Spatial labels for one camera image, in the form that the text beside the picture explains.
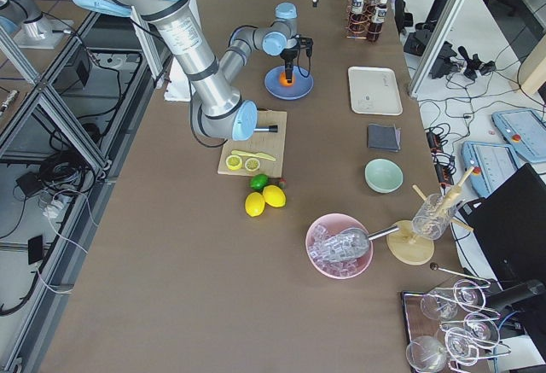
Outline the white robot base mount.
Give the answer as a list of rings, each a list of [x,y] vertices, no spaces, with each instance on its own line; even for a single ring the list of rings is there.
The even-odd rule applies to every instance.
[[[164,99],[168,102],[190,101],[189,80],[176,58],[171,62]]]

